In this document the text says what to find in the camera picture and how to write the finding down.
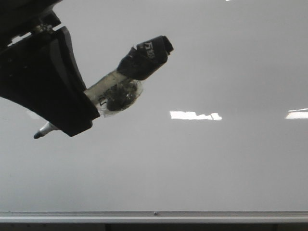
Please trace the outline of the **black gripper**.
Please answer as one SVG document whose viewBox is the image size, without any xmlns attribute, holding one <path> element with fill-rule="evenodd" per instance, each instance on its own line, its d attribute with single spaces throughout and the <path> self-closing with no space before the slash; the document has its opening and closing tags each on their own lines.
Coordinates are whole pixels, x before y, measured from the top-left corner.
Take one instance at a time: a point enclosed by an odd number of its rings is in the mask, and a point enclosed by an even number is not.
<svg viewBox="0 0 308 231">
<path fill-rule="evenodd" d="M 2 0 L 0 51 L 37 51 L 54 39 L 61 23 L 53 8 L 59 0 Z"/>
</svg>

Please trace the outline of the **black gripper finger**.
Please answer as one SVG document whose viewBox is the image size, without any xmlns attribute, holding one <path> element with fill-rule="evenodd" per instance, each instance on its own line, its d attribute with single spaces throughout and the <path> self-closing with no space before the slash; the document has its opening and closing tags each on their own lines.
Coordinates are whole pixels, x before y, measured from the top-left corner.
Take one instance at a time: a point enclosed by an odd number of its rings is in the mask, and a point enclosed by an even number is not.
<svg viewBox="0 0 308 231">
<path fill-rule="evenodd" d="M 85 89 L 65 26 L 0 51 L 0 96 L 35 112 L 70 137 L 90 129 L 100 116 Z"/>
</svg>

